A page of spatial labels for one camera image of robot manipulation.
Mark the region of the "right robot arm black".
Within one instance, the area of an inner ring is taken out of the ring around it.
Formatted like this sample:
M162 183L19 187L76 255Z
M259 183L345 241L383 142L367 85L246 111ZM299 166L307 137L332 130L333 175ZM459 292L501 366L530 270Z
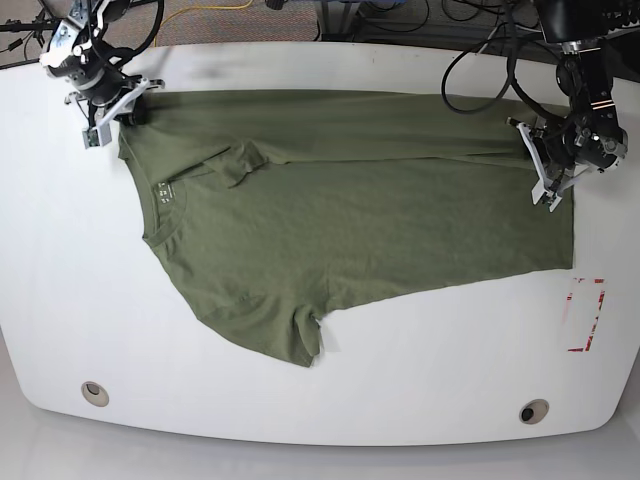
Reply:
M150 47L159 33L165 3L154 4L150 32L139 46L131 48L115 47L105 40L110 24L131 9L131 1L75 1L67 16L57 21L39 57L49 77L63 79L73 88L64 103L74 106L84 119L81 134L87 149L112 141L112 122L127 126L144 123L143 95L165 87L161 79L124 72L124 66Z

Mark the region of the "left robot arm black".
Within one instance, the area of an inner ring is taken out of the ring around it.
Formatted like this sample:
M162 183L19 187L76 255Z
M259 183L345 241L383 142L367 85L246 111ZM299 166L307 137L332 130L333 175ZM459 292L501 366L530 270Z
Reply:
M614 169L626 157L628 137L612 98L605 45L609 34L639 24L639 3L535 1L533 6L544 41L562 50L556 83L570 111L564 117L553 114L520 87L515 62L523 41L517 39L508 78L519 99L536 113L537 123L509 118L507 124L519 132L538 176L532 202L554 211L580 177Z

